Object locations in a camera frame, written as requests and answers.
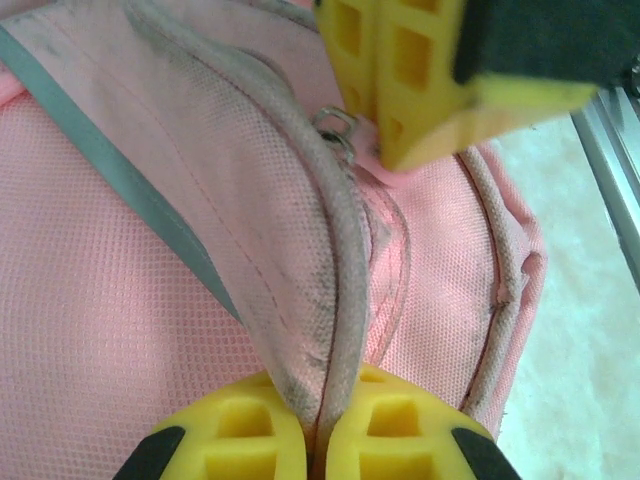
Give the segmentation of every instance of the zipper pull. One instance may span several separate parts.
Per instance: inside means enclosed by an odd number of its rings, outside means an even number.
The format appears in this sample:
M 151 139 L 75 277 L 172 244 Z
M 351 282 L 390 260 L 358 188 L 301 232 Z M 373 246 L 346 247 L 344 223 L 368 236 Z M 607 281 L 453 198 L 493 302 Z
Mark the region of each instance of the zipper pull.
M 390 172 L 382 166 L 378 128 L 367 118 L 353 117 L 337 107 L 324 107 L 311 124 L 349 171 L 357 165 L 392 188 L 406 185 L 415 176 L 415 171 Z

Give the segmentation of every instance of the black rubber tip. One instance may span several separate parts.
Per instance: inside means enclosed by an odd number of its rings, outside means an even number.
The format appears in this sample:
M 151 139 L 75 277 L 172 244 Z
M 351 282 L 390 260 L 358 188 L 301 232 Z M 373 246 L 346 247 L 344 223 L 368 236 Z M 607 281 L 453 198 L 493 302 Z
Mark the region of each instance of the black rubber tip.
M 142 440 L 113 480 L 160 480 L 186 431 L 168 427 Z
M 466 428 L 451 431 L 477 480 L 522 480 L 498 446 Z
M 638 0 L 468 0 L 453 76 L 607 85 L 638 53 Z

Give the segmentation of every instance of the pink backpack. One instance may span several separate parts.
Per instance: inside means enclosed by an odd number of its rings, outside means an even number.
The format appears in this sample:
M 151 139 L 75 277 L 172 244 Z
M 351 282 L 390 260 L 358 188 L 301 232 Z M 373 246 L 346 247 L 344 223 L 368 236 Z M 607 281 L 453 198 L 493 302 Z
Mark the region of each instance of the pink backpack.
M 489 146 L 382 175 L 282 1 L 63 0 L 0 25 L 3 478 L 111 478 L 263 368 L 318 457 L 362 361 L 497 434 L 546 257 Z

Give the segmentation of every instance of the backpack strap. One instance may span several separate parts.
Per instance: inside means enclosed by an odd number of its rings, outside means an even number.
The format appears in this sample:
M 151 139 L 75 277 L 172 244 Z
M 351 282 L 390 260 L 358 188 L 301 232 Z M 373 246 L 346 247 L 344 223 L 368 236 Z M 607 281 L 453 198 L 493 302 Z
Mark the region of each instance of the backpack strap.
M 178 255 L 222 306 L 239 320 L 213 261 L 189 225 L 80 110 L 40 62 L 2 26 L 0 61 L 22 82 L 125 203 Z

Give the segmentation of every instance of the seam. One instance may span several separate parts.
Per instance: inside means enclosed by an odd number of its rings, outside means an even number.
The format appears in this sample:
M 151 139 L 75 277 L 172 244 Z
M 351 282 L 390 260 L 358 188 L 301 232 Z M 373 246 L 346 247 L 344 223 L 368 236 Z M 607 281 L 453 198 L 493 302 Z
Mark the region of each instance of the seam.
M 67 11 L 69 11 L 69 7 L 66 4 L 62 4 Z M 74 42 L 70 36 L 68 35 L 68 33 L 60 26 L 58 25 L 54 20 L 50 19 L 49 17 L 47 17 L 46 15 L 43 14 L 43 16 L 46 18 L 47 21 L 49 21 L 55 28 L 57 28 L 66 38 L 69 42 L 71 42 L 74 46 L 76 46 L 76 48 L 78 48 L 84 55 L 85 57 L 87 57 L 100 71 L 104 72 L 105 75 L 109 76 L 119 87 L 121 87 L 123 90 L 125 90 L 130 96 L 131 98 L 138 104 L 140 105 L 156 122 L 156 124 L 162 128 L 162 131 L 164 132 L 164 134 L 166 135 L 167 139 L 169 140 L 169 142 L 171 143 L 171 145 L 173 146 L 173 148 L 175 149 L 175 152 L 178 156 L 178 158 L 180 159 L 180 162 L 182 164 L 182 166 L 184 167 L 184 169 L 186 170 L 186 172 L 189 174 L 189 176 L 191 177 L 191 180 L 194 182 L 194 184 L 196 185 L 196 187 L 198 188 L 198 190 L 200 191 L 200 193 L 202 194 L 202 196 L 204 197 L 204 199 L 206 200 L 207 204 L 209 205 L 209 207 L 211 208 L 211 210 L 213 211 L 213 213 L 216 215 L 216 217 L 218 218 L 218 221 L 220 222 L 220 224 L 223 226 L 223 228 L 227 231 L 227 233 L 229 234 L 229 236 L 231 237 L 231 239 L 233 240 L 233 242 L 235 243 L 236 247 L 238 248 L 238 250 L 242 253 L 242 255 L 247 259 L 247 261 L 249 262 L 249 264 L 254 268 L 254 270 L 256 271 L 258 277 L 262 280 L 262 283 L 264 284 L 265 288 L 267 289 L 267 291 L 269 292 L 269 295 L 271 297 L 271 301 L 273 302 L 276 310 L 278 311 L 278 315 L 280 317 L 280 321 L 281 323 L 285 326 L 286 328 L 286 322 L 284 322 L 284 319 L 282 317 L 282 314 L 280 313 L 280 308 L 278 307 L 278 303 L 275 299 L 275 296 L 273 294 L 273 291 L 271 290 L 271 288 L 269 287 L 266 279 L 264 278 L 264 275 L 262 273 L 262 271 L 258 268 L 258 266 L 253 262 L 253 260 L 251 259 L 251 257 L 249 257 L 249 255 L 244 251 L 244 249 L 242 248 L 242 246 L 240 245 L 240 243 L 238 242 L 237 238 L 235 237 L 235 235 L 233 234 L 233 232 L 229 229 L 229 227 L 227 226 L 227 224 L 222 220 L 218 210 L 213 206 L 213 202 L 211 201 L 211 199 L 209 198 L 209 196 L 205 193 L 202 185 L 200 184 L 200 182 L 198 182 L 198 180 L 195 178 L 195 175 L 193 174 L 193 172 L 191 171 L 191 169 L 189 169 L 189 167 L 187 166 L 186 162 L 184 161 L 184 158 L 180 152 L 180 150 L 178 149 L 176 142 L 173 140 L 173 138 L 171 137 L 171 135 L 169 134 L 169 132 L 167 131 L 166 127 L 158 120 L 158 118 L 155 117 L 155 115 L 153 115 L 153 113 L 151 111 L 149 111 L 149 109 L 146 107 L 146 105 L 144 105 L 137 97 L 135 97 L 135 95 L 133 95 L 133 93 L 126 88 L 118 79 L 116 79 L 115 77 L 113 77 L 113 75 L 111 75 L 108 71 L 105 71 L 103 68 L 100 67 L 100 65 L 98 64 L 98 62 L 96 62 L 91 55 L 89 55 L 81 46 L 79 46 L 76 42 Z
M 462 397 L 461 402 L 459 403 L 458 406 L 458 410 L 461 411 L 465 411 L 467 410 L 471 405 L 469 405 L 469 399 L 471 398 L 471 393 L 473 391 L 473 389 L 475 388 L 476 384 L 478 383 L 478 378 L 480 376 L 481 371 L 483 370 L 483 363 L 485 361 L 486 358 L 486 354 L 487 351 L 489 349 L 489 344 L 491 343 L 491 333 L 492 330 L 495 328 L 495 324 L 497 322 L 497 319 L 503 314 L 506 305 L 504 303 L 500 303 L 497 301 L 497 292 L 500 290 L 500 286 L 502 285 L 503 279 L 504 279 L 504 271 L 503 271 L 503 267 L 504 267 L 504 260 L 501 258 L 501 255 L 498 251 L 498 247 L 496 245 L 496 235 L 494 233 L 494 229 L 495 229 L 495 225 L 494 222 L 491 219 L 491 216 L 488 214 L 487 212 L 487 204 L 484 201 L 484 196 L 481 193 L 480 189 L 478 188 L 477 182 L 474 178 L 474 176 L 471 174 L 471 171 L 469 170 L 469 167 L 467 166 L 466 162 L 464 160 L 462 160 L 462 158 L 460 157 L 459 154 L 457 154 L 455 156 L 457 163 L 464 169 L 464 172 L 467 175 L 467 178 L 469 179 L 470 184 L 473 186 L 474 191 L 476 192 L 478 199 L 480 200 L 480 204 L 482 206 L 482 211 L 484 213 L 484 217 L 485 217 L 485 221 L 487 224 L 487 230 L 489 232 L 489 235 L 491 237 L 491 249 L 493 251 L 493 255 L 494 258 L 496 260 L 496 265 L 497 265 L 497 275 L 498 275 L 498 281 L 497 281 L 497 286 L 498 288 L 496 289 L 496 297 L 492 299 L 492 303 L 494 308 L 493 314 L 491 315 L 491 318 L 489 320 L 489 325 L 487 328 L 487 332 L 485 334 L 485 341 L 484 341 L 484 345 L 482 347 L 482 350 L 480 351 L 480 355 L 478 356 L 478 361 L 476 363 L 476 368 L 475 371 L 473 373 L 473 375 L 471 376 L 471 379 L 469 380 L 469 384 L 467 386 L 467 391 L 464 394 L 464 396 Z
M 371 204 L 371 205 L 376 205 L 378 208 L 380 208 L 380 206 L 382 206 L 383 208 L 385 208 L 387 210 L 387 212 L 389 212 L 392 216 L 392 220 L 391 220 L 391 225 L 395 226 L 395 227 L 399 227 L 401 230 L 401 244 L 400 244 L 400 265 L 398 268 L 398 288 L 395 291 L 395 295 L 393 295 L 392 298 L 392 287 L 389 286 L 386 289 L 385 292 L 385 296 L 383 298 L 383 300 L 380 302 L 378 308 L 376 309 L 376 314 L 375 314 L 375 321 L 377 322 L 379 320 L 379 316 L 381 314 L 382 311 L 386 310 L 387 307 L 391 306 L 391 320 L 388 322 L 384 322 L 383 327 L 382 327 L 382 333 L 380 335 L 380 340 L 378 341 L 378 345 L 376 345 L 374 351 L 372 352 L 372 363 L 378 365 L 380 362 L 382 362 L 382 360 L 384 359 L 384 356 L 386 355 L 386 352 L 389 348 L 389 345 L 391 343 L 391 340 L 393 339 L 393 336 L 395 334 L 395 331 L 398 328 L 398 325 L 400 324 L 400 317 L 398 315 L 396 315 L 397 313 L 397 309 L 399 307 L 400 304 L 400 295 L 402 293 L 406 293 L 406 288 L 408 286 L 408 284 L 405 282 L 403 284 L 402 279 L 404 277 L 404 273 L 405 273 L 405 269 L 406 269 L 406 250 L 407 250 L 407 235 L 406 235 L 406 228 L 403 225 L 403 222 L 399 222 L 398 221 L 398 212 L 397 212 L 397 205 L 396 208 L 394 208 L 393 202 L 390 198 L 386 197 L 385 195 L 383 195 L 382 192 L 379 191 L 378 186 L 373 186 L 373 193 L 376 195 L 377 200 L 374 199 L 369 193 L 360 190 L 361 194 L 363 195 L 363 197 L 365 197 L 365 200 Z M 387 261 L 389 263 L 389 265 L 393 264 L 392 258 L 390 253 L 388 252 L 387 255 Z

